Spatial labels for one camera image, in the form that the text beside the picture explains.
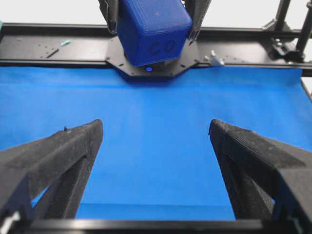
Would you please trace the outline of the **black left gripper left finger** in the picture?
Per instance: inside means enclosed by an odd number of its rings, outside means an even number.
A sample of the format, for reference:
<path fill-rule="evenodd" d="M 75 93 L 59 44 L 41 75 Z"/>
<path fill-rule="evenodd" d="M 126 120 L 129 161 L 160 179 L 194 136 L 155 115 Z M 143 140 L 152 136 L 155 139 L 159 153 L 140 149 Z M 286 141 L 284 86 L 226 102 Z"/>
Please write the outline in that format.
<path fill-rule="evenodd" d="M 102 140 L 96 119 L 1 151 L 1 218 L 74 218 Z"/>

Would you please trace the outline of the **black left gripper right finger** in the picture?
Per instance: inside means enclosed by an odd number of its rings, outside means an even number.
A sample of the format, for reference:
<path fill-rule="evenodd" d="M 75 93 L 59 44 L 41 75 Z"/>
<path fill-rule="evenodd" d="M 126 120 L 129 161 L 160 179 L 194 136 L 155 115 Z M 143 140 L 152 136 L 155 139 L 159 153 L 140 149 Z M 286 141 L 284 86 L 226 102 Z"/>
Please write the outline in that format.
<path fill-rule="evenodd" d="M 311 220 L 311 152 L 218 119 L 209 136 L 237 219 Z"/>

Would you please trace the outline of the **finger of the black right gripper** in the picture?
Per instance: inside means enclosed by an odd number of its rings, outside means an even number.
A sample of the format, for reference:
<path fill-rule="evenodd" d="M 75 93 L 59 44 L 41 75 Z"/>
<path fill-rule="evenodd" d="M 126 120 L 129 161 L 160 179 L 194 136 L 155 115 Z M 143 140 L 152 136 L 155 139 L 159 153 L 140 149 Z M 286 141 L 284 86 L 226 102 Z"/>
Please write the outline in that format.
<path fill-rule="evenodd" d="M 201 26 L 204 20 L 204 17 L 209 9 L 211 4 L 211 0 L 186 0 L 185 1 L 185 8 L 189 13 L 190 17 L 192 18 L 192 27 L 188 34 L 188 41 L 189 45 L 196 41 Z"/>
<path fill-rule="evenodd" d="M 99 0 L 99 9 L 107 23 L 108 31 L 111 34 L 117 33 L 118 23 L 118 11 L 119 1 L 118 0 Z"/>

